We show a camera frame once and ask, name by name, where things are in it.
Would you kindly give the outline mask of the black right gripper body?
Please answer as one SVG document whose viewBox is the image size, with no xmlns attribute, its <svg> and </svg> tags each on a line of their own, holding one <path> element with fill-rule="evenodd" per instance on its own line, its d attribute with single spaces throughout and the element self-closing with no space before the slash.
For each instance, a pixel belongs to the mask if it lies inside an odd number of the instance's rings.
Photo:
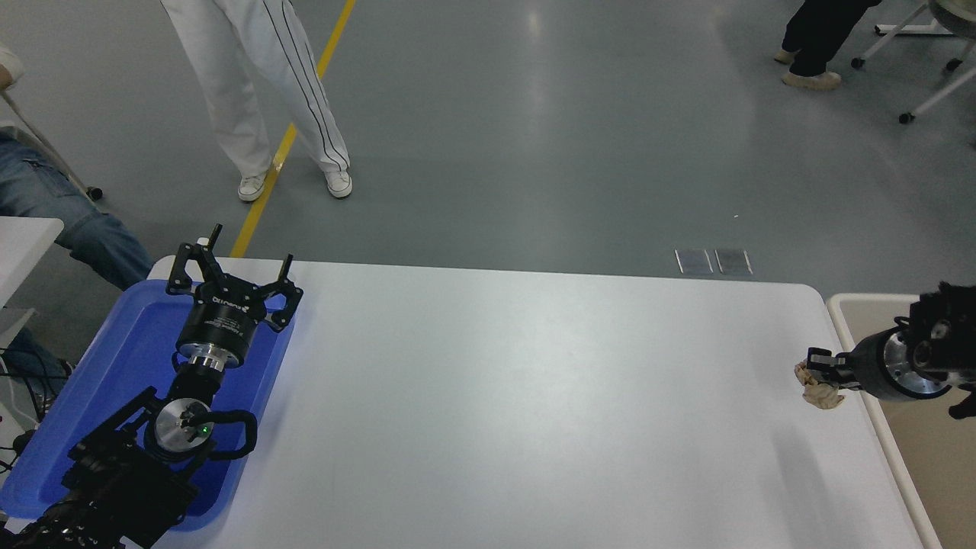
<svg viewBox="0 0 976 549">
<path fill-rule="evenodd" d="M 862 390 L 880 400 L 891 399 L 891 386 L 886 378 L 888 369 L 883 359 L 883 348 L 890 335 L 891 331 L 871 335 L 858 343 L 849 354 L 852 375 Z"/>
</svg>

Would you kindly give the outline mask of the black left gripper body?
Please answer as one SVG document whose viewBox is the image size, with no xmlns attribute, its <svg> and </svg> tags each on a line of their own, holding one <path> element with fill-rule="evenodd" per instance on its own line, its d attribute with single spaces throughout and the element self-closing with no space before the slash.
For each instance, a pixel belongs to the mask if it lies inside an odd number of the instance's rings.
<svg viewBox="0 0 976 549">
<path fill-rule="evenodd" d="M 244 364 L 266 314 L 259 287 L 251 282 L 205 282 L 193 287 L 192 298 L 191 313 L 175 343 L 180 355 L 219 352 L 226 366 Z"/>
</svg>

